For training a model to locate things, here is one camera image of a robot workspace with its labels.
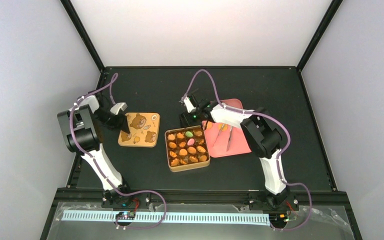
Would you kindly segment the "green round macaron cookie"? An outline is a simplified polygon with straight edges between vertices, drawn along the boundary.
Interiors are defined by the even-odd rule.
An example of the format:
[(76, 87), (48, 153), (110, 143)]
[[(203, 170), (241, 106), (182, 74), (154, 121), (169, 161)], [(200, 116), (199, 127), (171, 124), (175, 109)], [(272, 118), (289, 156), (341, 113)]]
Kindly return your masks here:
[(192, 138), (194, 136), (194, 134), (193, 134), (192, 131), (186, 131), (185, 132), (185, 136), (188, 137), (188, 138)]

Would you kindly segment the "orange flower cookie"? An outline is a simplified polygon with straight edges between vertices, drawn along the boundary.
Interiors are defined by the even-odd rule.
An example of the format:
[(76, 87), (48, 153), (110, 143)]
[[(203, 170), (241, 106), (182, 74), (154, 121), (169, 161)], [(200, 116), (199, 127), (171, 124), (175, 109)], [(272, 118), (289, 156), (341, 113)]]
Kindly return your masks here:
[(176, 133), (176, 138), (177, 139), (184, 139), (185, 135), (182, 132), (178, 132), (178, 133)]
[(176, 139), (176, 136), (174, 135), (174, 134), (169, 134), (168, 136), (167, 136), (167, 139), (169, 140), (169, 141), (174, 141), (175, 139)]

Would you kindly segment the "orange swirl cookie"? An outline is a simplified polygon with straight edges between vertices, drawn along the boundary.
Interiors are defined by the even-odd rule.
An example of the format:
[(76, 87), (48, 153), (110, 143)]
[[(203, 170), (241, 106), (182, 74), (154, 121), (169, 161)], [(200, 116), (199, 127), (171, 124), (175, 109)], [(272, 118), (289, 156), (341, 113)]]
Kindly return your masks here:
[(180, 142), (180, 143), (178, 144), (178, 146), (179, 146), (180, 148), (184, 148), (186, 145), (187, 145), (187, 143), (186, 143), (185, 141)]

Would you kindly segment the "gold cookie tin box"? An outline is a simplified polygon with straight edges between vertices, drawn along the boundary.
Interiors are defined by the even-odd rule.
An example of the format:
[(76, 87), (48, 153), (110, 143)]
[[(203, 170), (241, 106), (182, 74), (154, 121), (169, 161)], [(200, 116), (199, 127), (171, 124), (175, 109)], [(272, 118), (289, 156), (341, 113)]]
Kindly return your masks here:
[(200, 125), (170, 129), (164, 134), (167, 164), (171, 172), (205, 168), (211, 156), (203, 128)]

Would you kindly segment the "round waffle cookie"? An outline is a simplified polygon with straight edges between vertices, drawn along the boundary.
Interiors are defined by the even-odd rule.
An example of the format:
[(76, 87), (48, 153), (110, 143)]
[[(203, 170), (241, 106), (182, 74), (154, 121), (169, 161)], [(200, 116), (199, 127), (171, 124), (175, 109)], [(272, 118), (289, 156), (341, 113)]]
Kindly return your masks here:
[(186, 149), (182, 148), (182, 149), (179, 150), (178, 154), (180, 156), (187, 156), (188, 155), (188, 151)]

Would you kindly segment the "silver tin lid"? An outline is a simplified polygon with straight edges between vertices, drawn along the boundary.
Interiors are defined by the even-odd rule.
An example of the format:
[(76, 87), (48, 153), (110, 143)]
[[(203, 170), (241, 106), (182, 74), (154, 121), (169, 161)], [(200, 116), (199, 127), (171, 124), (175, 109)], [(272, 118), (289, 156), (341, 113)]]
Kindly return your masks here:
[(125, 114), (130, 133), (121, 131), (121, 147), (153, 148), (157, 145), (161, 117), (156, 112), (128, 112)]

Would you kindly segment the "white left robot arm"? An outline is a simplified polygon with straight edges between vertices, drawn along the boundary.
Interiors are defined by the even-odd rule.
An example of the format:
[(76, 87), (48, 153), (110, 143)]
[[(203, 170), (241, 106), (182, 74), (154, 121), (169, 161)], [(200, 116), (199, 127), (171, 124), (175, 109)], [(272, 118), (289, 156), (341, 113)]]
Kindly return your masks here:
[(71, 109), (57, 115), (67, 149), (79, 154), (91, 165), (99, 177), (105, 193), (115, 192), (120, 196), (132, 196), (133, 194), (128, 192), (125, 178), (115, 169), (105, 152), (103, 137), (99, 133), (95, 114), (102, 117), (99, 121), (103, 124), (119, 131), (126, 130), (126, 133), (130, 134), (128, 118), (124, 114), (126, 108), (125, 102), (114, 102), (110, 110), (105, 110), (101, 107), (96, 95), (88, 94), (78, 98)]

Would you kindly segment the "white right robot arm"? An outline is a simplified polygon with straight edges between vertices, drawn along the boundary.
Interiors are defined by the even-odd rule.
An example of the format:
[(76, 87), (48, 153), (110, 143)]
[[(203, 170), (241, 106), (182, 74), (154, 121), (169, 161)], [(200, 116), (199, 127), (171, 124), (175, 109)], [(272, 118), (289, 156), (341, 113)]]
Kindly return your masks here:
[(264, 109), (244, 110), (216, 101), (196, 102), (185, 96), (180, 103), (186, 107), (186, 116), (192, 120), (226, 124), (241, 129), (249, 149), (259, 158), (264, 175), (265, 189), (268, 191), (265, 204), (273, 210), (285, 203), (282, 193), (286, 188), (281, 150), (281, 132), (267, 122)]

